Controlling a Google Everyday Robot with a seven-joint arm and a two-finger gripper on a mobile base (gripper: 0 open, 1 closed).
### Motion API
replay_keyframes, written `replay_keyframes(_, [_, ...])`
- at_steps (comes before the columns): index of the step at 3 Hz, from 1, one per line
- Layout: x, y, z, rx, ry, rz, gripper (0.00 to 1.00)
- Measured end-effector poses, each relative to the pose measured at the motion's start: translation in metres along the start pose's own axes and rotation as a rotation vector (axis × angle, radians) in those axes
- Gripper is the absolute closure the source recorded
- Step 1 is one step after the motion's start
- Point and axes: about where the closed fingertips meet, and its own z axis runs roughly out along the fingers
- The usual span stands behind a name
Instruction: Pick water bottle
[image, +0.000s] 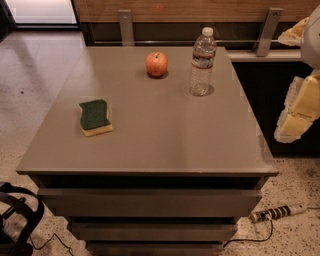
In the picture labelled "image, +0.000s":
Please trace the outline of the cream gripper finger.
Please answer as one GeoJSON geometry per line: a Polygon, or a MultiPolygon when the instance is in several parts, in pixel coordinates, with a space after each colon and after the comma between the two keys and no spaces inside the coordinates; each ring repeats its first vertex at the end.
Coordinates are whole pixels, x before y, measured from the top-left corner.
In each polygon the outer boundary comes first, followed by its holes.
{"type": "Polygon", "coordinates": [[[306,17],[296,23],[292,28],[281,33],[278,42],[287,46],[300,46],[302,34],[309,18],[306,17]]]}
{"type": "Polygon", "coordinates": [[[292,143],[320,117],[320,75],[305,79],[295,77],[289,86],[284,110],[281,112],[274,132],[280,143],[292,143]]]}

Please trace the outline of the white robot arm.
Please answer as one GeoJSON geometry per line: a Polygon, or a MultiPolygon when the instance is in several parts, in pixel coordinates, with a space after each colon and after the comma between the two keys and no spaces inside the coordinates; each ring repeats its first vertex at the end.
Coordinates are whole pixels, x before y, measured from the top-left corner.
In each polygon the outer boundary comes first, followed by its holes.
{"type": "Polygon", "coordinates": [[[278,41],[299,46],[304,63],[313,68],[306,78],[295,76],[291,82],[274,132],[280,143],[292,143],[320,118],[320,7],[309,17],[283,32],[278,41]]]}

